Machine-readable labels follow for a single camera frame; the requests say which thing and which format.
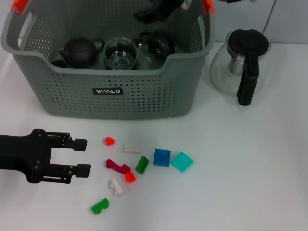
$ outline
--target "glass teapot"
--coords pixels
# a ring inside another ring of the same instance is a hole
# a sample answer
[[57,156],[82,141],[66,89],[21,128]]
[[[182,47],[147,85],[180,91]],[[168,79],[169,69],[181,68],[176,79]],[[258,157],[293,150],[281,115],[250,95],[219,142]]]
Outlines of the glass teapot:
[[254,92],[265,81],[267,67],[262,59],[270,48],[270,41],[261,32],[230,32],[210,67],[212,83],[225,94],[237,95],[239,105],[250,105]]

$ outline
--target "blue block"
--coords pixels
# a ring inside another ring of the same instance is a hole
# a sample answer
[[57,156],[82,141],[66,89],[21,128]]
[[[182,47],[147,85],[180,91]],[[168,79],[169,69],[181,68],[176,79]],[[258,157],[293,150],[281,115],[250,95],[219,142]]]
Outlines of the blue block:
[[181,173],[185,172],[192,164],[190,159],[184,152],[180,152],[172,161],[171,164]]
[[171,151],[155,149],[153,165],[169,167]]

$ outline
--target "black carafe handle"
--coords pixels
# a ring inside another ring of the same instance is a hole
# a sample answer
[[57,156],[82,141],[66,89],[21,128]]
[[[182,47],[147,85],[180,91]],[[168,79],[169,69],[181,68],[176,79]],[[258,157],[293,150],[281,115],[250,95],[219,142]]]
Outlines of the black carafe handle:
[[242,79],[237,91],[239,105],[249,106],[259,78],[259,57],[249,52],[244,61]]

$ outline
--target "basket logo label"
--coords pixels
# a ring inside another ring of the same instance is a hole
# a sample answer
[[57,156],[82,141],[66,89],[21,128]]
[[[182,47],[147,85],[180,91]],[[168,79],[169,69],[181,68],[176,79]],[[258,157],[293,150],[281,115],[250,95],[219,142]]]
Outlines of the basket logo label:
[[123,88],[92,88],[94,95],[124,95]]

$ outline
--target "red block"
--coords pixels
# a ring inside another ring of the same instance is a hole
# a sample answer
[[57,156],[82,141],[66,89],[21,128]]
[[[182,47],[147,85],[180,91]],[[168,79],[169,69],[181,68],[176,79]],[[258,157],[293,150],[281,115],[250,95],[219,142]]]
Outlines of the red block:
[[105,138],[105,144],[106,144],[107,146],[114,145],[115,142],[116,142],[116,141],[115,141],[114,139],[112,139],[111,137],[106,137],[106,138]]
[[125,174],[125,180],[128,183],[132,183],[132,182],[136,181],[136,178],[135,178],[134,174],[132,174],[131,172],[128,172],[127,174]]
[[111,159],[106,160],[106,167],[111,168],[113,171],[116,171],[121,174],[126,174],[130,172],[130,167],[127,165],[122,165],[121,167],[113,162]]

